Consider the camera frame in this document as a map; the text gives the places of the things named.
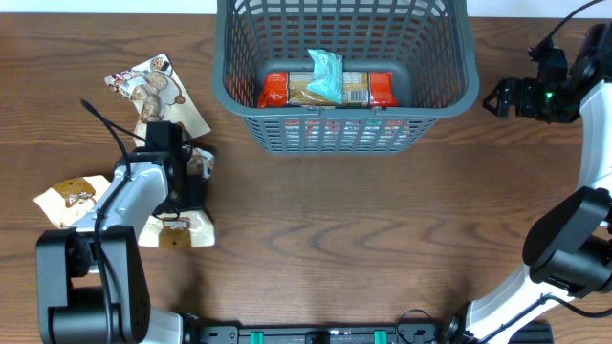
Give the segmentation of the Panbee snack bag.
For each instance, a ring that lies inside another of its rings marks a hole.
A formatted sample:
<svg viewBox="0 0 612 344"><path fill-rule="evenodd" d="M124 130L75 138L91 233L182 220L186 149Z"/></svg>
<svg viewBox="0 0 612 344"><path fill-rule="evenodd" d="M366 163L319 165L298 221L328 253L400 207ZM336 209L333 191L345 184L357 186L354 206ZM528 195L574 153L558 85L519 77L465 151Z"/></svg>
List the Panbee snack bag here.
<svg viewBox="0 0 612 344"><path fill-rule="evenodd" d="M193 138L211 131L166 54L109 75L104 82L135 106L138 117L133 133L139 138L146 136L147 124L153 121L178 124ZM143 146L139 138L134 141L137 146Z"/></svg>
<svg viewBox="0 0 612 344"><path fill-rule="evenodd" d="M214 155L194 148L186 168L186 197L168 212L148 218L138 244L142 247L197 248L215 244L214 224L204 210L205 186Z"/></svg>

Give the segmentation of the beige snack bag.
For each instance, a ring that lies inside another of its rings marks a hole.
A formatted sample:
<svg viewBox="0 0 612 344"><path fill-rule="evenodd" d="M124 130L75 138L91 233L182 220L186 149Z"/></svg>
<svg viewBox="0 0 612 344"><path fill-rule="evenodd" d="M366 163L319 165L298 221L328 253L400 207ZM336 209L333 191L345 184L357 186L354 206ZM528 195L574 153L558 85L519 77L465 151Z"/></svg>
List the beige snack bag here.
<svg viewBox="0 0 612 344"><path fill-rule="evenodd" d="M109 186L101 175L72 178L50 187L33 202L55 228L65 229L90 211Z"/></svg>

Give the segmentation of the orange cracker package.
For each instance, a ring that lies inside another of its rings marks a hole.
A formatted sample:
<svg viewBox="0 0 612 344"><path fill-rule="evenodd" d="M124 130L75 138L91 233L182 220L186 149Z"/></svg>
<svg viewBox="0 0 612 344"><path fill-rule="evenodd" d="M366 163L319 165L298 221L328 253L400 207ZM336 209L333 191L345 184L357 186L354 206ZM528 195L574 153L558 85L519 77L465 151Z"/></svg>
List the orange cracker package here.
<svg viewBox="0 0 612 344"><path fill-rule="evenodd" d="M259 95L259 108L327 107L372 108L397 107L392 91L391 72L344 72L342 103L335 103L307 89L313 72L274 72L266 76Z"/></svg>

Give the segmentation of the light blue snack packet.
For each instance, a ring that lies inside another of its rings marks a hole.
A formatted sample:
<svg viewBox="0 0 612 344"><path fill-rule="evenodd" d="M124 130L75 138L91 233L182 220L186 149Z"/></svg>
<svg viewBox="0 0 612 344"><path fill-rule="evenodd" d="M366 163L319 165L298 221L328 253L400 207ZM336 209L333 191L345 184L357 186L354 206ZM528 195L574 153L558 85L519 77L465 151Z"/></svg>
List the light blue snack packet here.
<svg viewBox="0 0 612 344"><path fill-rule="evenodd" d="M307 90L325 97L327 100L342 104L343 102L343 60L340 54L325 50L308 51L314 62L313 80Z"/></svg>

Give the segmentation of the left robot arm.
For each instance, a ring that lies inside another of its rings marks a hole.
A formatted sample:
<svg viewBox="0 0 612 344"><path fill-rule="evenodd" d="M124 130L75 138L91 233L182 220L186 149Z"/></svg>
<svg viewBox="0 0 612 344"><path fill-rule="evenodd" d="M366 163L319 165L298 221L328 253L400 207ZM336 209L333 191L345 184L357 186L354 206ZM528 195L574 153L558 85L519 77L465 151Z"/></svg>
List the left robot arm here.
<svg viewBox="0 0 612 344"><path fill-rule="evenodd" d="M197 343L196 316L154 308L138 238L147 219L186 189L190 151L125 154L98 203L35 247L38 326L45 343Z"/></svg>

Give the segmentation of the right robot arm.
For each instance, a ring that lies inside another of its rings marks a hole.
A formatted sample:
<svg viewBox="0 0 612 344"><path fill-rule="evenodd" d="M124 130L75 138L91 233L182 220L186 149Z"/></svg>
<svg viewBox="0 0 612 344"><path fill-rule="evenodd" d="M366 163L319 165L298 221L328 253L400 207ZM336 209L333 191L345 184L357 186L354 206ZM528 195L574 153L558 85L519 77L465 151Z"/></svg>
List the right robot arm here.
<svg viewBox="0 0 612 344"><path fill-rule="evenodd" d="M611 290L611 243L594 234L611 226L611 26L588 30L574 64L550 37L529 56L537 76L501 80L483 106L500 118L514 110L547 123L581 120L577 189L532 226L521 267L451 321L448 343L510 343L551 308Z"/></svg>

